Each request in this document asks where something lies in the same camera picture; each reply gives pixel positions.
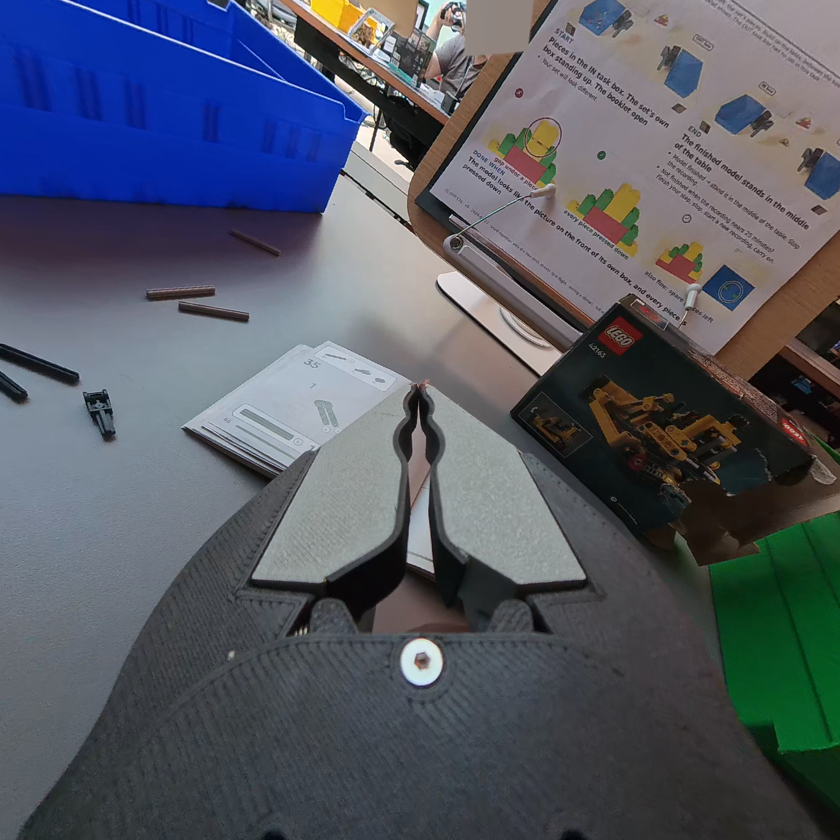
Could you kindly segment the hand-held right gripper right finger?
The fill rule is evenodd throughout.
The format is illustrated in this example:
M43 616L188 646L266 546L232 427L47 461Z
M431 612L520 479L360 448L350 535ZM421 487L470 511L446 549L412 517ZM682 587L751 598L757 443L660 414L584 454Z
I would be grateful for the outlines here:
M499 604L580 590L587 576L520 451L431 385L420 388L436 586L485 630Z

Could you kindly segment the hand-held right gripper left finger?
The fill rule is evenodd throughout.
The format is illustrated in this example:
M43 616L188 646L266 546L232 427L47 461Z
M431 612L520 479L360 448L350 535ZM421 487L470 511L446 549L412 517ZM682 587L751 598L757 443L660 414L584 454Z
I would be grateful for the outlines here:
M259 551L253 585L338 599L354 617L394 591L406 571L417 405L408 384L320 447Z

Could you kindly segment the lego instruction booklet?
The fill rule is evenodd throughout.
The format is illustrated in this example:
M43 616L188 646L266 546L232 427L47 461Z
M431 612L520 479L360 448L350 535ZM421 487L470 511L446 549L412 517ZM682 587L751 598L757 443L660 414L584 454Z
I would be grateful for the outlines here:
M206 441L270 475L339 436L405 377L338 344L299 345L185 425ZM409 460L409 492L423 481Z

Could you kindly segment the blue plastic bin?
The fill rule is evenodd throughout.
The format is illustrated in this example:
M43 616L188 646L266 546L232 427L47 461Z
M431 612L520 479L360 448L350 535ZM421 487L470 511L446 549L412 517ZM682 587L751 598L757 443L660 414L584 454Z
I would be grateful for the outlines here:
M321 213L366 112L236 2L2 2L2 193Z

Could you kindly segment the dark lego set box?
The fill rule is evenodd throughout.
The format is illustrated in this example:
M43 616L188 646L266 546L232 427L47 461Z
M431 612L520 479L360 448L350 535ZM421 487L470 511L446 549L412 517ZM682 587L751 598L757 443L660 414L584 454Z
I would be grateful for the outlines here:
M838 512L838 464L794 417L633 295L511 417L634 534L700 565Z

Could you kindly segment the black lego connector piece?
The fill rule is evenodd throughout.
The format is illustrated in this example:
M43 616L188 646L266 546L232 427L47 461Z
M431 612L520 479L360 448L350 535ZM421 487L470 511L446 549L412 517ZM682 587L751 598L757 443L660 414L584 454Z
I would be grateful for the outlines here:
M117 432L113 422L113 410L107 390L84 392L83 399L92 422L98 428L103 439L112 440Z

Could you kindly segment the grey lego axle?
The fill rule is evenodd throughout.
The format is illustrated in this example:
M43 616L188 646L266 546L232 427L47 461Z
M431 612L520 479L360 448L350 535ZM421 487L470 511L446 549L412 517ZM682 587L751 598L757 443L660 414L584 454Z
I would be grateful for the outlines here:
M231 236L235 237L236 239L238 239L242 242L245 242L248 245L251 245L255 248L258 248L259 250L262 250L262 251L264 251L264 252L266 252L266 253L274 256L274 257L280 257L280 255L281 255L281 250L278 247L276 247L272 244L269 244L268 242L266 242L263 239L260 239L256 236L253 236L251 234L247 234L246 232L243 232L241 230L237 230L235 228L230 229L228 231L228 233Z

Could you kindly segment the brown axle rod near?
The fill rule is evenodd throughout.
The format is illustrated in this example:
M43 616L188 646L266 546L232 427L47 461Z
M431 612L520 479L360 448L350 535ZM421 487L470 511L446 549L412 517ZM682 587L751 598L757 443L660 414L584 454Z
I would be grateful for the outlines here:
M221 319L235 322L249 322L250 319L250 315L247 311L220 308L194 301L178 301L177 307L179 312L194 314L211 319Z

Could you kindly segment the large green plastic bin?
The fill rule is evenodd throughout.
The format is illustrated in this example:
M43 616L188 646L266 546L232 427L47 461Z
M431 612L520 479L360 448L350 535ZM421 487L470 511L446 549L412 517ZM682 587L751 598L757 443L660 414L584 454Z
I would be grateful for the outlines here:
M761 750L838 807L838 453L811 439L796 485L730 496L699 483L675 529L710 567L722 663Z

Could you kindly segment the wooden background table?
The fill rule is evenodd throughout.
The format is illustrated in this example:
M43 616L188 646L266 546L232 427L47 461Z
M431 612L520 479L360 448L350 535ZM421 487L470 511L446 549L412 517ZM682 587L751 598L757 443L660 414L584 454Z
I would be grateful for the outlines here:
M437 105L434 99L426 96L411 80L405 80L387 64L361 49L346 34L332 26L320 14L313 12L308 3L282 1L280 4L297 16L295 43L336 77L351 84L355 90L363 93L378 107L387 100L384 91L379 91L371 85L362 88L356 85L356 81L362 82L362 79L358 73L342 63L341 56L347 56L381 79L388 88L399 91L416 107L423 110L427 114L426 121L434 120L440 125L446 125L449 115Z

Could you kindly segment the yellow plastic bin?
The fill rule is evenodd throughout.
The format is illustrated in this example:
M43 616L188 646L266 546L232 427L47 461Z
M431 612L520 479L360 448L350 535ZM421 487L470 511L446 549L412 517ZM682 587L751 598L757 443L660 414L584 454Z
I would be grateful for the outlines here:
M351 31L365 12L364 7L352 1L312 0L310 6L313 13L344 34Z

